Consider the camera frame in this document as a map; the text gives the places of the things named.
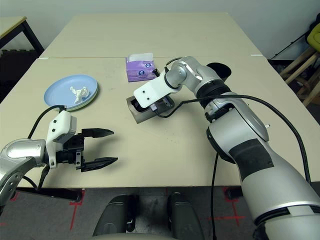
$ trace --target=beige table surface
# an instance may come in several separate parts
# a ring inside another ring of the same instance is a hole
[[[21,24],[27,18],[25,16],[1,16],[0,17],[0,39]]]
[[[159,69],[170,58],[155,58]],[[279,109],[299,131],[306,148],[311,179],[320,181],[320,126],[287,87],[263,56],[198,57],[200,63],[227,64],[232,75],[226,83],[238,94],[262,98]],[[31,68],[0,104],[0,148],[15,139],[27,137],[39,114],[48,106],[45,90],[55,81],[73,74],[87,74],[98,81],[99,93],[85,108],[72,114],[81,128],[106,128],[114,135],[86,138],[84,157],[119,157],[118,161],[100,170],[83,172],[74,165],[60,164],[51,170],[44,187],[146,187],[146,186],[209,186],[212,180],[215,150],[206,137],[209,125],[199,103],[189,103],[168,119],[154,117],[136,124],[126,98],[144,82],[128,83],[124,58],[49,58],[37,59]],[[173,94],[178,104],[193,99],[186,88]],[[271,147],[303,174],[301,154],[289,128],[268,108],[247,101],[265,124]],[[46,138],[49,122],[57,112],[49,112],[40,122],[34,139]],[[41,169],[34,168],[27,176],[38,182]],[[239,185],[234,164],[219,160],[216,185]],[[24,180],[20,186],[29,187]]]
[[[225,12],[86,14],[75,16],[41,57],[232,57],[261,54]]]

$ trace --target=light blue plate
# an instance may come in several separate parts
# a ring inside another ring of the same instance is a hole
[[[89,96],[82,98],[82,102],[75,104],[76,96],[70,90],[71,86],[76,90],[87,87],[89,90]],[[53,83],[45,91],[44,102],[49,106],[65,105],[67,110],[74,110],[91,102],[92,98],[96,96],[97,91],[98,83],[91,76],[84,74],[66,76]]]

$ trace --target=black cup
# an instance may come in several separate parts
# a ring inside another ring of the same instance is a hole
[[[227,78],[231,75],[231,69],[227,65],[224,65],[222,63],[212,62],[207,64],[206,66],[213,69],[223,81],[226,81]]]

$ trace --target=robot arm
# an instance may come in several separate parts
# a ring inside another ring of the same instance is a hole
[[[134,91],[147,108],[182,85],[194,93],[210,122],[207,138],[222,159],[236,164],[243,196],[257,239],[319,239],[320,198],[300,173],[274,152],[262,121],[235,95],[216,72],[191,56]]]
[[[49,124],[46,140],[18,139],[8,143],[0,153],[0,214],[15,193],[24,175],[33,168],[44,167],[41,174],[41,189],[49,169],[60,163],[75,164],[81,172],[101,169],[115,162],[117,157],[97,158],[85,162],[85,137],[101,138],[114,132],[101,128],[82,129],[75,135],[77,119],[65,110],[61,111]]]

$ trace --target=black cable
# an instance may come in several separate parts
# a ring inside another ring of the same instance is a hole
[[[179,60],[179,59],[182,59],[182,57],[176,57],[176,58],[171,59],[170,61],[168,61],[168,62],[166,63],[166,66],[168,66],[170,63],[172,63],[172,62],[174,62],[174,61],[176,61],[176,60]]]
[[[28,139],[31,139],[32,135],[34,134],[40,120],[42,119],[42,117],[49,111],[51,111],[52,109],[56,109],[56,108],[59,108],[59,111],[61,112],[62,110],[67,110],[66,107],[64,105],[53,105],[51,107],[49,107],[48,109],[44,110],[43,113],[40,114],[40,116],[37,118],[37,120],[35,121],[30,133],[29,133],[29,136],[28,136]]]
[[[298,41],[300,38],[304,37],[308,32],[305,32],[304,34],[302,34],[300,37],[298,37],[296,40],[290,42],[290,44],[288,46],[286,46],[284,49],[282,49],[281,51],[279,51],[278,53],[276,53],[270,60],[274,59],[276,56],[278,56],[280,53],[282,53],[284,50],[286,50],[287,48],[289,48],[292,44],[294,44],[296,41]]]
[[[42,169],[41,177],[40,177],[38,186],[29,177],[23,176],[22,178],[24,180],[26,180],[28,183],[30,183],[32,185],[32,187],[34,188],[34,190],[40,191],[41,188],[42,188],[42,185],[44,184],[45,178],[48,175],[49,170],[50,170],[50,166],[48,164]]]
[[[64,105],[53,105],[53,106],[47,108],[46,110],[44,110],[44,111],[40,114],[40,116],[36,119],[36,121],[35,121],[32,129],[31,129],[31,131],[30,131],[30,133],[29,133],[28,139],[31,139],[31,137],[32,137],[32,135],[34,134],[34,132],[35,132],[35,130],[36,130],[36,128],[37,128],[40,120],[42,119],[42,117],[43,117],[47,112],[51,111],[52,109],[56,109],[56,108],[59,108],[59,113],[60,113],[61,111],[63,111],[63,110],[65,110],[65,111],[67,110],[67,109],[66,109],[66,106],[64,106]],[[29,177],[23,176],[22,178],[23,178],[24,180],[26,180],[28,183],[30,183],[30,184],[32,185],[32,187],[33,187],[36,191],[40,191],[41,188],[42,188],[42,185],[44,184],[45,178],[46,178],[46,176],[48,175],[49,170],[50,170],[50,166],[49,166],[48,164],[42,169],[41,177],[40,177],[39,185],[38,185],[38,186],[37,186],[37,185],[35,184],[35,182],[32,181]]]
[[[211,183],[211,195],[210,195],[210,209],[211,209],[211,223],[212,223],[212,239],[216,240],[216,225],[215,225],[215,217],[214,217],[214,185],[215,185],[215,178],[216,178],[216,170],[217,170],[217,163],[218,163],[219,153],[215,155],[214,167],[213,167],[213,175],[212,175],[212,183]]]
[[[34,181],[32,181],[30,178],[28,178],[27,176],[23,176],[22,177],[24,180],[26,180],[28,183],[30,183],[32,185],[32,187],[37,190],[38,186],[35,184]]]
[[[261,103],[268,107],[270,110],[272,110],[275,114],[277,114],[284,122],[285,124],[290,128],[290,130],[293,132],[300,148],[301,156],[302,156],[302,163],[303,163],[303,169],[304,169],[304,175],[305,175],[305,180],[311,185],[311,178],[310,178],[310,172],[309,172],[309,166],[308,166],[308,158],[307,158],[307,153],[306,149],[304,146],[304,143],[302,141],[302,138],[296,128],[293,126],[293,124],[274,106],[272,106],[270,103],[254,97],[254,96],[248,96],[248,95],[236,95],[236,94],[230,94],[230,95],[213,95],[213,96],[205,96],[205,97],[200,97],[197,99],[192,99],[192,100],[185,100],[179,103],[179,105],[172,110],[168,115],[160,115],[158,112],[155,112],[159,117],[161,118],[168,118],[170,117],[175,111],[177,111],[183,104],[188,104],[188,103],[194,103],[194,102],[199,102],[202,100],[206,99],[227,99],[227,98],[234,98],[234,99],[249,99],[256,101],[258,103]]]

